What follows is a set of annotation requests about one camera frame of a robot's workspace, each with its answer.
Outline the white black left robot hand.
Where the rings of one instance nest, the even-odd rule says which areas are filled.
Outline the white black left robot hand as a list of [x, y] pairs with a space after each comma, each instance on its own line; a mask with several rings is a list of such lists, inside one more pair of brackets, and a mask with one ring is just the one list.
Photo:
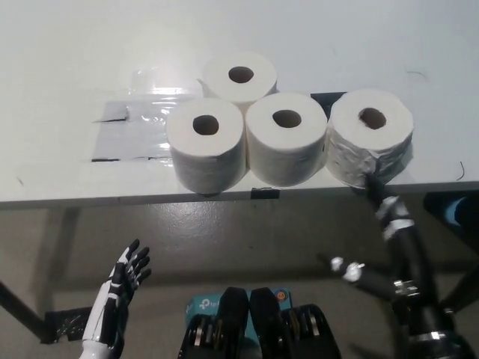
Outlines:
[[140, 285], [152, 271], [148, 267], [150, 249], [135, 239], [118, 258], [91, 309], [84, 340], [101, 343], [108, 349], [124, 344], [129, 305]]

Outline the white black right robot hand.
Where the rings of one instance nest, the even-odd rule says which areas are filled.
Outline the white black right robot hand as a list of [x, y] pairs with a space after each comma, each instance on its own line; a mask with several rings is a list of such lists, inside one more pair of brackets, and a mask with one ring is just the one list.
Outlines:
[[366, 175], [365, 191], [381, 225], [385, 241], [392, 239], [398, 231], [415, 226], [404, 201], [399, 195], [388, 192], [374, 174]]

